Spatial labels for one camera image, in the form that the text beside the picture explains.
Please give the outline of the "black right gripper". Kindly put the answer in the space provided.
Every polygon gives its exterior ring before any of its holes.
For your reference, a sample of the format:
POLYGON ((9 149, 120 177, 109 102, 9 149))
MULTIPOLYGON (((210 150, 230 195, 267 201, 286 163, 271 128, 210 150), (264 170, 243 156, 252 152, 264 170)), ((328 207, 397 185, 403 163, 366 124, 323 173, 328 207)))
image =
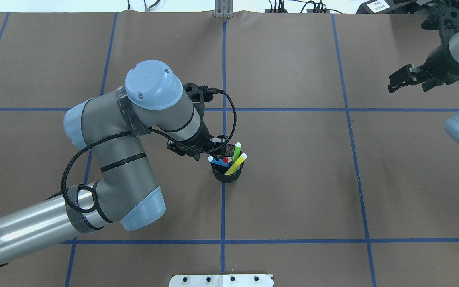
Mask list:
POLYGON ((389 76, 388 92, 394 93, 405 86, 422 84, 423 91, 429 91, 443 84, 452 84, 459 80, 459 63, 451 55, 449 47, 439 46, 432 51, 424 64, 412 73, 411 64, 407 64, 389 76))

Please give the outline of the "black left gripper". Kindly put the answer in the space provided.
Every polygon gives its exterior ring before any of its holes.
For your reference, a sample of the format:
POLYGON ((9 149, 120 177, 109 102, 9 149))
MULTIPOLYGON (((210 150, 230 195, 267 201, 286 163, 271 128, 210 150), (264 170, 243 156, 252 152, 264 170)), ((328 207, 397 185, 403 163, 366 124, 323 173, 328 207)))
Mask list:
POLYGON ((188 141, 178 141, 167 136, 167 149, 180 155, 188 156, 196 161, 200 160, 201 154, 214 157, 233 157, 234 145, 226 145, 227 136, 201 136, 188 141))

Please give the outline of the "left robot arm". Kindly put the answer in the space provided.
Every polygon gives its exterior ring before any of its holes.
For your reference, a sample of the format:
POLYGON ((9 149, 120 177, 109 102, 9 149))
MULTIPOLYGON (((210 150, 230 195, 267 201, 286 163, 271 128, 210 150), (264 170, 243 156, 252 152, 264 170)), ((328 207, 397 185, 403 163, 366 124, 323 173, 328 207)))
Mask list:
POLYGON ((204 104, 226 91, 182 84, 162 61, 131 69, 124 85, 66 112, 63 126, 79 149, 60 191, 0 218, 0 268, 9 262, 120 222, 125 230, 158 220, 165 202, 140 137, 155 133, 174 153, 199 160, 223 154, 233 137, 211 136, 204 104))

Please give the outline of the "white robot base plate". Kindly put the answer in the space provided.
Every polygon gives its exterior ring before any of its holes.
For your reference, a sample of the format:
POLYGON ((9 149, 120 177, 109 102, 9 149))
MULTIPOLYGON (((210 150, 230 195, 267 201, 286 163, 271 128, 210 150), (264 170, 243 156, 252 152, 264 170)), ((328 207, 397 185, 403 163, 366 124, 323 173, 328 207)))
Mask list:
POLYGON ((274 287, 269 274, 197 274, 175 275, 170 287, 274 287))

